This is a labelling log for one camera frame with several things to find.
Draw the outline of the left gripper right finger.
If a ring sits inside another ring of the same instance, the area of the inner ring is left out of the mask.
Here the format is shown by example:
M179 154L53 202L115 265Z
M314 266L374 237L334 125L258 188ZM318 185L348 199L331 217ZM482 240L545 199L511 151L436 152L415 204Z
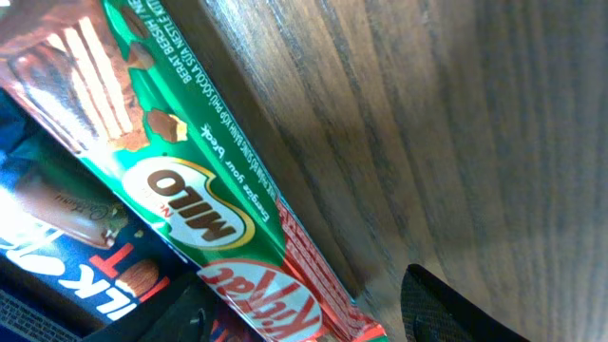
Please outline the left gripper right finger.
M407 267L401 313L412 342L525 342L419 264Z

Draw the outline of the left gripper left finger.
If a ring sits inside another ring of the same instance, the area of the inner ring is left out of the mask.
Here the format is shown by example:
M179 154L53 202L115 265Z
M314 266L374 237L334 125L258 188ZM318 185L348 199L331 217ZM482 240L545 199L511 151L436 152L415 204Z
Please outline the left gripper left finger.
M84 341L208 341L218 304L218 297L201 280L178 279Z

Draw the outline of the green red KitKat bar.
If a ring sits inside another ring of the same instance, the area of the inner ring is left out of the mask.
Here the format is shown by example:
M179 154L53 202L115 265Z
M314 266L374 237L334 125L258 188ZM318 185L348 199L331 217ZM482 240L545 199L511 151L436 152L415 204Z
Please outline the green red KitKat bar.
M265 339L386 339L161 2L3 2L1 85Z

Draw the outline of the blue Dairy Milk bar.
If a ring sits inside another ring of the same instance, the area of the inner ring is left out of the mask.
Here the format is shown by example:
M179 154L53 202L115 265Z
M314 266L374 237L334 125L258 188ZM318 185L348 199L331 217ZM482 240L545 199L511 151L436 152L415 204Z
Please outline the blue Dairy Milk bar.
M196 272L2 96L3 340L84 341ZM219 298L215 314L208 341L258 340Z

